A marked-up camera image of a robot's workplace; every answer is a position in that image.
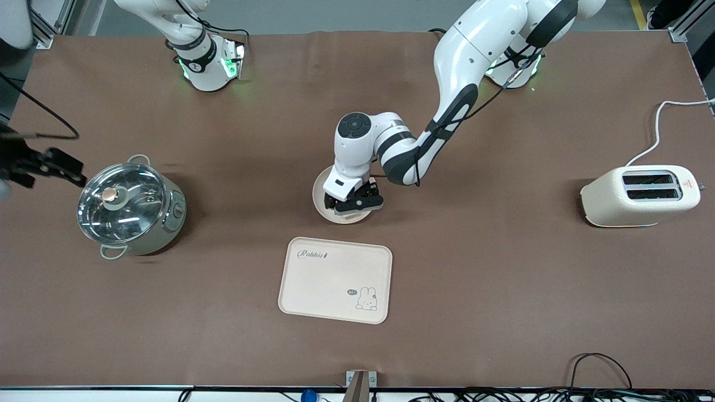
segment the metal bracket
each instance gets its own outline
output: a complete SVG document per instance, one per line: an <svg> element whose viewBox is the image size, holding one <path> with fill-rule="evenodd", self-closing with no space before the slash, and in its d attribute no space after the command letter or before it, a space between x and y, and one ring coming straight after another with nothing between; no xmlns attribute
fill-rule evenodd
<svg viewBox="0 0 715 402"><path fill-rule="evenodd" d="M686 34L697 23L700 18L705 15L711 8L715 6L715 0L697 0L693 2L690 7L682 17L676 21L672 27L668 28L668 33L670 34L671 41L673 43L683 43L687 42Z"/></svg>
<svg viewBox="0 0 715 402"><path fill-rule="evenodd" d="M671 42L673 43L685 43L688 41L688 37L685 34L678 34L673 30L673 27L668 27L668 34L671 36Z"/></svg>
<svg viewBox="0 0 715 402"><path fill-rule="evenodd" d="M32 35L37 41L36 49L47 50L52 47L54 35L57 34L55 28L42 19L36 11L31 10L30 20L32 21Z"/></svg>
<svg viewBox="0 0 715 402"><path fill-rule="evenodd" d="M378 372L353 370L345 372L347 391L342 402L368 402L370 387L378 386Z"/></svg>
<svg viewBox="0 0 715 402"><path fill-rule="evenodd" d="M350 370L350 371L345 372L345 386L346 387L350 386L352 377L358 371L364 371L364 370ZM368 379L370 380L368 383L370 384L370 386L371 387L378 386L378 372L377 371L364 371L364 372L368 374Z"/></svg>

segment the yellow line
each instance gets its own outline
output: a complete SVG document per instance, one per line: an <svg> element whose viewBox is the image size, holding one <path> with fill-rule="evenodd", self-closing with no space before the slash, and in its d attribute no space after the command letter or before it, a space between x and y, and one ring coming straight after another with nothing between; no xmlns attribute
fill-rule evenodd
<svg viewBox="0 0 715 402"><path fill-rule="evenodd" d="M643 15L643 9L641 8L641 3L638 0L631 0L631 8L633 9L633 15L636 17L636 23L638 24L638 29L643 29L646 27L646 16Z"/></svg>

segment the stainless steel pot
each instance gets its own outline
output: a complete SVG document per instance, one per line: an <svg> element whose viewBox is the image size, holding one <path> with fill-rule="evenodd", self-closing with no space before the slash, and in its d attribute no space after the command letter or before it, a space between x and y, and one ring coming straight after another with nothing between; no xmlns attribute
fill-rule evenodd
<svg viewBox="0 0 715 402"><path fill-rule="evenodd" d="M147 163L136 162L140 159ZM110 166L90 180L79 197L79 228L101 244L99 254L107 260L161 250L184 225L183 193L150 163L146 155L135 155ZM110 256L110 250L118 254Z"/></svg>

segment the floor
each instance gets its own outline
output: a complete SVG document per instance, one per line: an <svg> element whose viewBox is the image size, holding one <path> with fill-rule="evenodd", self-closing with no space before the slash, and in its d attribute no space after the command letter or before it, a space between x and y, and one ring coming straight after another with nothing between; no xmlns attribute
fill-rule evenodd
<svg viewBox="0 0 715 402"><path fill-rule="evenodd" d="M659 0L607 0L593 18L577 21L576 31L637 30L638 20ZM449 27L474 0L214 0L202 18L215 26L243 28L252 34L302 34L312 31L381 30L426 31ZM715 26L715 11L710 11L698 26ZM705 40L708 28L689 33L694 52ZM159 32L133 14L120 9L112 0L85 0L75 34L97 36L155 36ZM24 79L31 55L3 73ZM715 74L704 82L715 96ZM0 82L0 119L11 117L18 94Z"/></svg>

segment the table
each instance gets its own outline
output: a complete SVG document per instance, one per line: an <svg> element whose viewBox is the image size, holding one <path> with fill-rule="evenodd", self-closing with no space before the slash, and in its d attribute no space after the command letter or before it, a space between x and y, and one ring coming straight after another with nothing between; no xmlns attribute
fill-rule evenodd
<svg viewBox="0 0 715 402"><path fill-rule="evenodd" d="M357 225L312 206L346 113L394 111L415 133L438 105L433 34L251 38L245 82L202 93L159 37L57 37L26 90L81 132L55 145L92 176L135 153L187 196L163 253L104 261L77 227L79 189L40 179L0 215L0 383L382 386L563 385L578 353L619 360L635 386L713 386L715 202L656 227L589 226L578 191L652 141L665 99L703 92L664 32L573 32L539 73L466 122L420 188L382 180L385 208ZM480 85L482 102L496 87ZM664 111L642 163L715 185L707 107ZM26 99L11 125L64 132ZM394 254L380 325L281 313L297 236ZM577 386L622 386L584 361Z"/></svg>

